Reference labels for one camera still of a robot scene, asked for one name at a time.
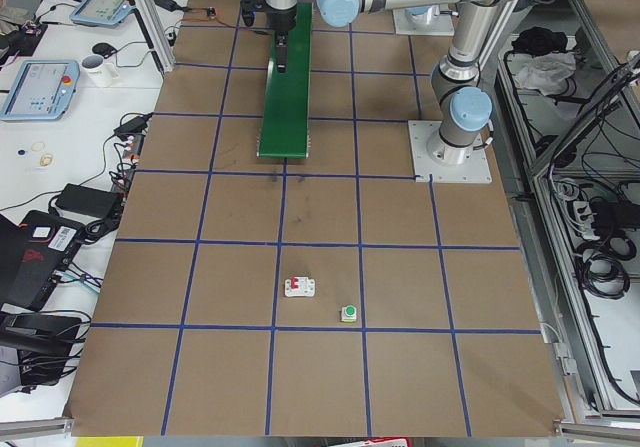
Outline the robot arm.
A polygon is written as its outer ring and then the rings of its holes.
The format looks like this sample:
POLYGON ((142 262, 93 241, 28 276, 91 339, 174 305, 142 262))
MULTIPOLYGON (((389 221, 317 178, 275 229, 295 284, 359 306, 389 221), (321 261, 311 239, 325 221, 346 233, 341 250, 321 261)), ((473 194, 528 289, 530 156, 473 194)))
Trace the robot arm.
MULTIPOLYGON (((277 68, 287 66, 288 36, 296 23, 298 0, 257 0, 274 30, 277 68)), ((447 53, 434 66, 431 86, 442 122, 427 141, 427 152, 442 165, 460 165, 471 154, 488 124, 492 104, 478 81, 480 57, 501 8, 513 0, 316 0, 324 21, 333 27, 352 23, 360 14, 454 4, 458 21, 447 53)))

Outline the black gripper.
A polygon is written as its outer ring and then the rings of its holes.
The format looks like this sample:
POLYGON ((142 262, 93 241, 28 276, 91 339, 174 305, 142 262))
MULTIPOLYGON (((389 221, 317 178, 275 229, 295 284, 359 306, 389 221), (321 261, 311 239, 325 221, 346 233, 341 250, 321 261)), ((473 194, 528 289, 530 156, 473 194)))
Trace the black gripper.
POLYGON ((269 27, 274 31, 275 65, 278 73, 287 69, 288 35, 296 26, 296 10, 275 9, 267 13, 269 27))

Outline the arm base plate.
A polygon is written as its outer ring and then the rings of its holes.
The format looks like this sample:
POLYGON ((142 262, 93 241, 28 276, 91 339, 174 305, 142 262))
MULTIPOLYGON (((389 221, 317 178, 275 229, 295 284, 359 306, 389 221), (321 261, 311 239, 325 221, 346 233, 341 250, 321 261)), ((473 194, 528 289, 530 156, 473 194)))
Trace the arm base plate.
POLYGON ((447 4, 393 11, 395 33, 400 35, 452 36, 458 13, 447 4))
POLYGON ((414 179, 422 183, 490 184, 486 142, 480 132, 467 147, 452 147, 440 138, 441 121, 408 122, 414 179))

